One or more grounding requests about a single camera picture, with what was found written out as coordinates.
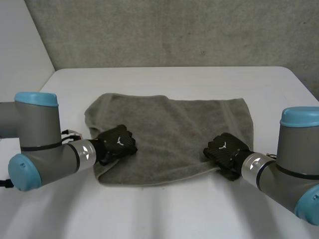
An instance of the towel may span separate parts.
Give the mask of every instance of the towel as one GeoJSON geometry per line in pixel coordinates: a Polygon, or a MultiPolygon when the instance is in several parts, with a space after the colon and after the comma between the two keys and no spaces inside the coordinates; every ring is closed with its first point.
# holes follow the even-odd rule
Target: towel
{"type": "Polygon", "coordinates": [[[85,123],[92,138],[124,124],[136,140],[135,155],[95,164],[95,176],[104,185],[152,186],[216,171],[203,149],[223,132],[253,150],[253,121],[243,99],[183,101],[107,93],[85,111],[85,123]]]}

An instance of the wire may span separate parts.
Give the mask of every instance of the wire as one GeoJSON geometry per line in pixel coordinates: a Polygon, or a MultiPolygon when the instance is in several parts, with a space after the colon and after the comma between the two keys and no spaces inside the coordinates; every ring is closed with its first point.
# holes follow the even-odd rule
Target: wire
{"type": "Polygon", "coordinates": [[[266,156],[271,157],[273,159],[277,159],[277,155],[275,154],[266,153],[266,156]]]}
{"type": "Polygon", "coordinates": [[[72,134],[72,133],[75,134],[75,135],[80,136],[80,139],[83,139],[82,134],[80,134],[79,132],[74,131],[74,130],[67,129],[67,130],[64,130],[64,131],[61,132],[62,135],[63,134],[72,134]]]}
{"type": "Polygon", "coordinates": [[[82,137],[79,136],[79,135],[70,135],[70,136],[64,137],[64,138],[62,139],[62,142],[63,142],[63,141],[66,141],[66,140],[68,140],[68,139],[72,139],[73,141],[77,141],[77,140],[82,139],[82,137]]]}
{"type": "Polygon", "coordinates": [[[14,185],[10,179],[7,179],[7,180],[0,180],[0,187],[13,188],[14,185]]]}

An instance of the concrete wall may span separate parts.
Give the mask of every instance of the concrete wall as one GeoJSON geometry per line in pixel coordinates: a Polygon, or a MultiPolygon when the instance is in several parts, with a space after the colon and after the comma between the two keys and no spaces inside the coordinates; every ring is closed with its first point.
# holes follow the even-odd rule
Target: concrete wall
{"type": "Polygon", "coordinates": [[[319,98],[318,0],[25,1],[56,70],[284,66],[319,98]]]}

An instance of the white table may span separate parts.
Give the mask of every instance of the white table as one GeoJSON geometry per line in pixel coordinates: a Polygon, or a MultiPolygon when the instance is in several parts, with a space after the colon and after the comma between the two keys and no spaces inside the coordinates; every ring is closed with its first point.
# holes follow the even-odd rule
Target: white table
{"type": "MultiPolygon", "coordinates": [[[[294,74],[281,67],[64,69],[42,92],[56,93],[62,129],[90,137],[84,111],[101,94],[166,95],[171,99],[244,98],[254,121],[255,151],[276,153],[281,112],[318,106],[294,74]]],[[[19,152],[0,142],[0,178],[19,152]]],[[[304,223],[248,183],[216,173],[160,187],[105,187],[87,170],[22,193],[0,189],[5,239],[315,239],[304,223]]]]}

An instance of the light blue cap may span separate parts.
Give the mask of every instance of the light blue cap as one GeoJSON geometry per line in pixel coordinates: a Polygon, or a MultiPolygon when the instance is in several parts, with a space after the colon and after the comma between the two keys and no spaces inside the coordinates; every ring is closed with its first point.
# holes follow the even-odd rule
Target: light blue cap
{"type": "Polygon", "coordinates": [[[280,124],[286,127],[319,126],[319,107],[291,107],[283,110],[280,124]]]}
{"type": "Polygon", "coordinates": [[[43,92],[19,92],[15,95],[15,101],[37,105],[37,106],[49,106],[58,107],[58,99],[56,94],[43,93],[43,92]]]}
{"type": "Polygon", "coordinates": [[[42,181],[38,170],[23,154],[19,153],[10,159],[8,171],[13,185],[20,191],[41,187],[42,181]]]}
{"type": "Polygon", "coordinates": [[[319,184],[303,194],[296,204],[295,214],[312,225],[319,225],[319,184]]]}

